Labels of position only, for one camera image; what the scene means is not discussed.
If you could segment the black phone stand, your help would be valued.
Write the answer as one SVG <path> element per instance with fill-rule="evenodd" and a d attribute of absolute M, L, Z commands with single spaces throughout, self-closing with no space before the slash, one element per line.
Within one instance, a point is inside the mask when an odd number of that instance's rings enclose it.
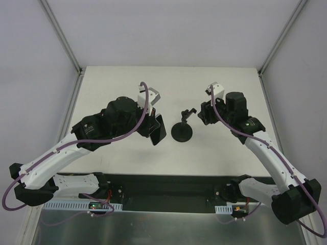
<path fill-rule="evenodd" d="M 177 142 L 187 142 L 193 136 L 192 127 L 188 124 L 187 119 L 192 113 L 196 113 L 197 110 L 192 108 L 191 110 L 184 110 L 181 112 L 181 122 L 176 123 L 171 129 L 171 136 Z"/>

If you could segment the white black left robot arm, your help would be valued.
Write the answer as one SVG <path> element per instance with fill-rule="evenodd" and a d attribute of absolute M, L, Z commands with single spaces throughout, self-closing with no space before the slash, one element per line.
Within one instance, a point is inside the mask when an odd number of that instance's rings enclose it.
<path fill-rule="evenodd" d="M 99 113 L 84 117 L 37 159 L 28 164 L 13 163 L 9 170 L 15 180 L 16 199 L 27 206 L 38 206 L 53 197 L 104 198 L 109 186 L 103 173 L 64 176 L 59 172 L 77 159 L 134 132 L 157 145 L 166 136 L 162 117 L 153 107 L 159 99 L 154 92 L 139 95 L 137 101 L 119 97 Z"/>

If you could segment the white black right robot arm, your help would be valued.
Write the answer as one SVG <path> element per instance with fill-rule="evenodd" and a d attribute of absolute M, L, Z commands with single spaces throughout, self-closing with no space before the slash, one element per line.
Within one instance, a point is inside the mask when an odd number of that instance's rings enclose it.
<path fill-rule="evenodd" d="M 241 92 L 230 92 L 203 102 L 198 117 L 205 125 L 221 122 L 242 145 L 259 159 L 273 184 L 264 184 L 249 175 L 239 176 L 226 188 L 224 198 L 235 203 L 244 198 L 255 199 L 270 207 L 276 218 L 288 225 L 317 211 L 321 185 L 309 180 L 273 145 L 263 124 L 249 115 L 247 100 Z"/>

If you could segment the light blue smartphone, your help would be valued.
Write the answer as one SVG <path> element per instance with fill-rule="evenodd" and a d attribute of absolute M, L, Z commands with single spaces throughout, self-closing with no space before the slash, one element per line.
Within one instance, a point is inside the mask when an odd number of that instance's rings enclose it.
<path fill-rule="evenodd" d="M 162 115 L 157 115 L 156 121 L 159 123 L 159 127 L 150 134 L 150 139 L 154 146 L 158 145 L 167 135 Z"/>

